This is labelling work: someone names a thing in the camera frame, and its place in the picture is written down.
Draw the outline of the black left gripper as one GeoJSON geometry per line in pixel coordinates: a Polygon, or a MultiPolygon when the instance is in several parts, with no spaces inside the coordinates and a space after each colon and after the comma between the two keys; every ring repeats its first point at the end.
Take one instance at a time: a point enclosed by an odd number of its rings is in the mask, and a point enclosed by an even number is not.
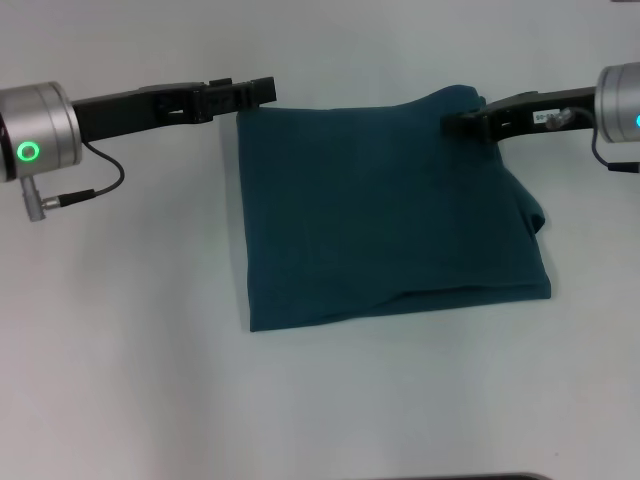
{"type": "Polygon", "coordinates": [[[275,79],[154,85],[72,102],[81,138],[94,142],[165,126],[201,124],[277,100],[275,79]]]}

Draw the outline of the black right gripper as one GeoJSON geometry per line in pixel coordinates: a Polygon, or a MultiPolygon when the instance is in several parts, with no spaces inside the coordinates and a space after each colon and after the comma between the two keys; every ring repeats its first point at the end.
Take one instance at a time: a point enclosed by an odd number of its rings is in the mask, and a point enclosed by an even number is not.
{"type": "Polygon", "coordinates": [[[483,108],[442,116],[440,132],[443,136],[483,138],[490,142],[548,133],[547,119],[562,110],[579,108],[594,114],[594,98],[594,87],[521,93],[483,108]]]}

